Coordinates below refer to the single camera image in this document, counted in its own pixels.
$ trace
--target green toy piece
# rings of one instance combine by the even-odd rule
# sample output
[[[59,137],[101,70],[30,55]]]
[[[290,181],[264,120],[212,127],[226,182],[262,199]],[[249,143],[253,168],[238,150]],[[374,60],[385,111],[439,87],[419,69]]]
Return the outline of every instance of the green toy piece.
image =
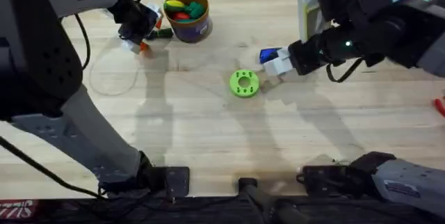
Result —
[[[196,19],[177,19],[176,22],[179,23],[189,23],[189,22],[194,22]]]
[[[190,15],[191,19],[199,19],[205,13],[205,10],[203,5],[192,1],[190,5],[185,7],[185,12]]]
[[[257,74],[251,70],[238,70],[230,77],[230,90],[238,97],[249,98],[259,90]]]

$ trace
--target green toy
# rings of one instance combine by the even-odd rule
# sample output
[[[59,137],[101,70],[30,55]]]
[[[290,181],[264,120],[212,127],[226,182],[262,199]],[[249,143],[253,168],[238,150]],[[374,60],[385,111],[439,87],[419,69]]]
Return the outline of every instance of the green toy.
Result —
[[[189,22],[194,22],[196,19],[177,19],[176,22],[179,23],[189,23]]]
[[[230,77],[230,90],[238,97],[254,96],[259,90],[257,74],[250,70],[238,70]]]
[[[205,10],[203,5],[192,1],[190,5],[185,7],[185,12],[190,15],[191,19],[199,19],[205,13]]]
[[[186,9],[186,5],[177,0],[169,0],[164,3],[164,10],[170,12],[182,12]]]

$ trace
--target black cable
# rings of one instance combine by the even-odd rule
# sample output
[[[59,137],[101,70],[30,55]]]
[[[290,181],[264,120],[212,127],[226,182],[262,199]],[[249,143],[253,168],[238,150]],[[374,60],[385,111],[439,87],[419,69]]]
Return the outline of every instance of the black cable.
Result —
[[[245,197],[248,199],[249,205],[251,206],[251,208],[253,209],[255,214],[258,216],[259,224],[266,224],[266,222],[263,218],[263,215],[261,214],[261,212],[258,209],[258,206],[255,204],[255,202],[253,202],[252,198],[247,193],[244,193],[244,194],[245,194]]]
[[[89,191],[88,189],[83,189],[83,188],[79,188],[77,186],[68,184],[66,181],[64,181],[63,179],[61,179],[59,176],[57,176],[55,173],[51,172],[50,170],[48,170],[47,168],[45,168],[44,166],[42,166],[40,163],[38,163],[37,161],[34,161],[31,157],[29,157],[28,155],[26,155],[25,153],[23,153],[22,151],[20,151],[18,148],[16,148],[13,144],[9,143],[7,140],[5,140],[3,137],[0,136],[0,145],[6,149],[7,151],[11,152],[12,154],[14,154],[16,157],[20,158],[22,161],[26,162],[28,165],[32,166],[33,168],[35,168],[36,170],[38,170],[39,172],[43,173],[44,175],[46,175],[47,177],[51,178],[52,180],[54,180],[56,183],[58,183],[59,185],[69,189],[69,190],[73,190],[79,193],[85,193],[89,196],[92,197],[96,197],[100,200],[106,200],[105,197],[98,195],[92,191]]]
[[[85,27],[83,26],[83,22],[78,14],[74,15],[76,17],[77,23],[79,23],[79,26],[81,27],[83,38],[85,38],[86,43],[86,59],[85,63],[82,65],[82,70],[85,70],[88,64],[90,63],[91,58],[91,46],[90,46],[90,40],[88,39],[88,34],[86,33]]]
[[[332,82],[337,82],[337,83],[342,83],[343,81],[345,81],[356,69],[357,67],[362,64],[363,58],[359,58],[357,59],[353,65],[350,66],[350,68],[348,69],[348,71],[345,72],[345,74],[343,74],[342,77],[340,77],[340,79],[335,79],[334,76],[332,75],[332,70],[331,70],[331,65],[332,64],[328,64],[326,66],[326,72],[327,72],[327,77],[329,78],[330,81]]]
[[[181,212],[185,212],[185,211],[200,211],[200,210],[206,209],[207,207],[232,202],[232,201],[235,201],[238,199],[239,199],[239,195],[230,197],[230,198],[224,199],[224,200],[217,200],[214,202],[206,203],[206,204],[203,204],[203,205],[197,206],[197,207],[188,207],[188,208],[181,207],[178,209],[162,209],[162,208],[151,207],[151,206],[145,205],[145,204],[143,204],[143,206],[150,210],[153,210],[153,211],[161,211],[161,212],[165,212],[165,213],[181,213]]]
[[[145,206],[145,204],[143,204],[144,201],[154,197],[158,192],[149,192],[146,195],[144,195],[143,197],[137,199],[137,201],[132,204],[131,207],[128,208],[128,210],[126,210],[123,214],[121,214],[120,216],[118,216],[117,218],[115,218],[115,220],[112,222],[112,224],[116,224],[119,223],[123,218],[125,218],[125,216],[128,216],[132,211],[134,211],[139,205]]]
[[[405,223],[417,224],[417,222],[415,222],[415,221],[411,221],[408,218],[399,216],[397,214],[393,214],[390,211],[376,209],[375,207],[361,205],[361,204],[357,204],[357,203],[354,203],[354,202],[295,202],[295,201],[292,201],[292,200],[289,200],[289,201],[292,204],[294,204],[295,206],[299,206],[299,207],[300,206],[348,206],[348,207],[359,207],[361,209],[374,211],[374,212],[382,214],[384,216],[388,216],[388,217],[391,217],[391,218],[394,218],[394,219],[398,219],[398,220],[403,221]]]

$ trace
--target wooden table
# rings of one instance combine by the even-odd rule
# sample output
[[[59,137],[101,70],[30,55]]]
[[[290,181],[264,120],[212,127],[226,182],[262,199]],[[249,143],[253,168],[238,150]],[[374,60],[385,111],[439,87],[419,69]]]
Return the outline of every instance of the wooden table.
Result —
[[[304,193],[295,181],[304,164],[374,150],[445,169],[445,119],[431,105],[445,80],[389,62],[361,66],[342,84],[324,69],[269,78],[259,50],[298,39],[296,0],[209,1],[213,32],[206,40],[159,40],[140,56],[120,46],[113,20],[98,10],[81,15],[92,45],[83,82],[95,104],[157,166],[189,166],[191,195],[234,194],[241,176],[261,179],[274,193]],[[79,26],[72,17],[63,24],[83,60]],[[255,97],[230,93],[229,76],[239,68],[260,76]],[[88,170],[46,142],[6,124],[1,135],[70,183],[96,189]],[[2,199],[84,197],[4,150],[0,176]]]

